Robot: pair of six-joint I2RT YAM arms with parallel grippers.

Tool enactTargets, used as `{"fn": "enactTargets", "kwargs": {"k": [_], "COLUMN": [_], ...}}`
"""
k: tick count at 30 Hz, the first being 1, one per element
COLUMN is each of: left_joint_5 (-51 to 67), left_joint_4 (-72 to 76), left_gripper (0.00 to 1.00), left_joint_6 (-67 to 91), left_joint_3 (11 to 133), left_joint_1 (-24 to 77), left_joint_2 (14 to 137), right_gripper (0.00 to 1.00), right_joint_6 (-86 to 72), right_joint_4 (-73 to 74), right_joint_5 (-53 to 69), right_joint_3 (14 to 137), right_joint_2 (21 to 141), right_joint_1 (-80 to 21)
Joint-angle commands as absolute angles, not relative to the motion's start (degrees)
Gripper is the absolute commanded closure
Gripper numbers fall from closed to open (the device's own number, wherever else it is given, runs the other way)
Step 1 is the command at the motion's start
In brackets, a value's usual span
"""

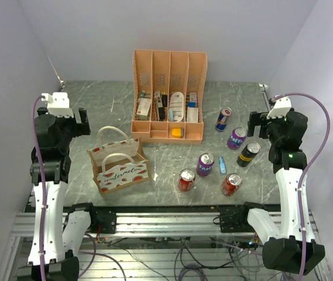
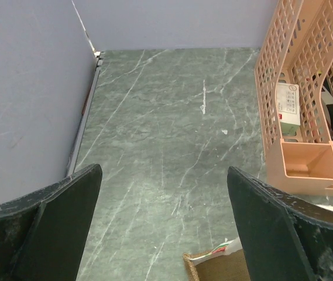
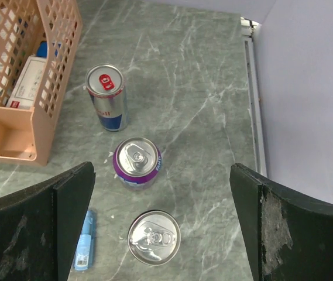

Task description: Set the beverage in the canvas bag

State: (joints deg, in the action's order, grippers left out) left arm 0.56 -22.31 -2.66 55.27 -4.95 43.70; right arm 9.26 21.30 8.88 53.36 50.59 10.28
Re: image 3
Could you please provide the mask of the black and yellow can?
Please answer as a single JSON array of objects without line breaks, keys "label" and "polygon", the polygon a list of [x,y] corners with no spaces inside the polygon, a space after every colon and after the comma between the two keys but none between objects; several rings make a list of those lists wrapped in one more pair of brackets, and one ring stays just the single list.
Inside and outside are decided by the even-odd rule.
[{"label": "black and yellow can", "polygon": [[130,225],[127,243],[139,262],[160,266],[171,261],[181,244],[181,229],[176,219],[161,210],[139,215]]}]

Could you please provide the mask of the Red Bull can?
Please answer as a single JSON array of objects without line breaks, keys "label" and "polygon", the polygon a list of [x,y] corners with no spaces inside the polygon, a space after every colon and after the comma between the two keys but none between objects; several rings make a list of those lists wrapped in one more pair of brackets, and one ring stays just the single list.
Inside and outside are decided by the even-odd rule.
[{"label": "Red Bull can", "polygon": [[125,79],[111,64],[99,64],[88,70],[85,84],[101,125],[118,132],[129,123]]}]

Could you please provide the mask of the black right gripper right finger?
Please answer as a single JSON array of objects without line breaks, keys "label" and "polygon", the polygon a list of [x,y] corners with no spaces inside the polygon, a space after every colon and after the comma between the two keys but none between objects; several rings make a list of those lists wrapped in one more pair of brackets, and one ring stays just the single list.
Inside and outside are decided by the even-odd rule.
[{"label": "black right gripper right finger", "polygon": [[333,204],[240,163],[229,181],[254,280],[333,280]]}]

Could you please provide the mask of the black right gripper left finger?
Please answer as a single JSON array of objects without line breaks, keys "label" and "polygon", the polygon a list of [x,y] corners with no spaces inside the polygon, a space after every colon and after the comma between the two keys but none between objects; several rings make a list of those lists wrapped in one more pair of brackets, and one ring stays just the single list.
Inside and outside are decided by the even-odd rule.
[{"label": "black right gripper left finger", "polygon": [[67,280],[94,185],[84,162],[0,198],[0,280]]}]

